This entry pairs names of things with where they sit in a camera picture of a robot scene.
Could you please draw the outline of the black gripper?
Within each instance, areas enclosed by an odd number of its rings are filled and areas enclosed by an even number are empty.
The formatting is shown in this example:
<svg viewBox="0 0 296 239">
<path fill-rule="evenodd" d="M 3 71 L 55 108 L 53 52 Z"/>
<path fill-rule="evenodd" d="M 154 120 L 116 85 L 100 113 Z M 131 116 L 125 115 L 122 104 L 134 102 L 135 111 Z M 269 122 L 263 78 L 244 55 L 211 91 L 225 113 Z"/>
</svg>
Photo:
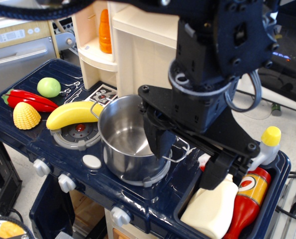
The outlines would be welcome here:
<svg viewBox="0 0 296 239">
<path fill-rule="evenodd" d="M 143 85 L 143 126 L 152 153 L 169 157 L 176 136 L 204 150 L 199 187 L 214 190 L 226 176 L 246 173 L 259 154 L 255 140 L 236 122 L 225 102 L 229 91 L 182 92 Z"/>
</svg>

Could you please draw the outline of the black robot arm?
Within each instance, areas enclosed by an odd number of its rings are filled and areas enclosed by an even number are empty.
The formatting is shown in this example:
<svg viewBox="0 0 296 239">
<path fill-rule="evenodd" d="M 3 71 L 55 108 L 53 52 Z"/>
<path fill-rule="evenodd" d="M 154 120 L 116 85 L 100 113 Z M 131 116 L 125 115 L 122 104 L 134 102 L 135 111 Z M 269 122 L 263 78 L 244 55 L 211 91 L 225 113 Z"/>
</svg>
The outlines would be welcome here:
<svg viewBox="0 0 296 239">
<path fill-rule="evenodd" d="M 245 112 L 233 103 L 239 79 L 248 74 L 254 88 L 254 109 L 262 98 L 257 73 L 269 67 L 278 44 L 270 14 L 273 0 L 131 0 L 143 11 L 179 17 L 175 59 L 168 70 L 170 89 L 128 77 L 117 82 L 121 96 L 138 94 L 144 129 L 152 151 L 163 155 L 175 135 L 198 147 L 222 148 L 211 159 L 200 187 L 212 190 L 227 174 L 241 179 L 257 143 L 236 123 L 232 112 Z"/>
</svg>

